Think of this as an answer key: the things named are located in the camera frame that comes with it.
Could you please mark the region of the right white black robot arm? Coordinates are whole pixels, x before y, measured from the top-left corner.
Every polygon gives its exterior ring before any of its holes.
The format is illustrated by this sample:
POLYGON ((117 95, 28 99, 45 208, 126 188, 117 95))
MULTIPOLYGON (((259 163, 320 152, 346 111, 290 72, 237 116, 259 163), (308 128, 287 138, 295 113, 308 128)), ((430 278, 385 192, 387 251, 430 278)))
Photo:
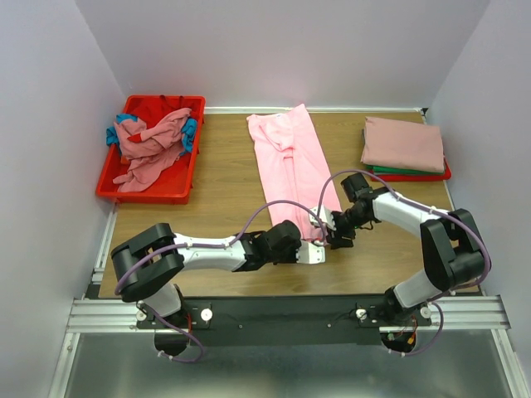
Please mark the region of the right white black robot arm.
POLYGON ((370 312, 377 320, 401 324, 423 304, 485 280, 491 258, 469 211, 424 205, 388 183, 374 189, 366 181, 368 175, 361 170, 346 171, 341 185, 352 204, 349 209, 329 211, 320 196, 316 212, 328 225, 327 241, 334 249, 352 246, 358 230, 383 221, 419 238, 422 270, 383 294, 382 302, 370 312))

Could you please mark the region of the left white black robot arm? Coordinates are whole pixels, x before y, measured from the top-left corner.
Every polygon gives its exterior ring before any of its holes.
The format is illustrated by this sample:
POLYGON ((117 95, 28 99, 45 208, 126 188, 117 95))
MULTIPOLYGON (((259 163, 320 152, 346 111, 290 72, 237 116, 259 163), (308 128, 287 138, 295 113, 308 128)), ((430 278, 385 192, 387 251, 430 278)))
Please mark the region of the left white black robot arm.
POLYGON ((294 264, 302 247, 300 230, 291 221, 224 239, 175 234, 168 223, 158 223, 111 251, 117 279, 114 293, 126 303, 142 301, 165 327, 181 327, 190 315, 180 288, 171 282, 178 273, 251 272, 266 264, 294 264))

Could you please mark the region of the light pink t shirt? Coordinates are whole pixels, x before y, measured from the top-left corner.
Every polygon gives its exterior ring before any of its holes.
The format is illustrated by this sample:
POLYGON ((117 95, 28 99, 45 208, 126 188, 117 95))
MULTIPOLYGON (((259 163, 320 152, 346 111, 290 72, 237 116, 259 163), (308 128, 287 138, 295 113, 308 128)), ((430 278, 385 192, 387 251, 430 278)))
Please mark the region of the light pink t shirt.
POLYGON ((254 143, 265 200, 293 201, 309 209, 319 200, 331 211, 341 209, 330 170, 304 105, 283 114, 246 118, 254 143))

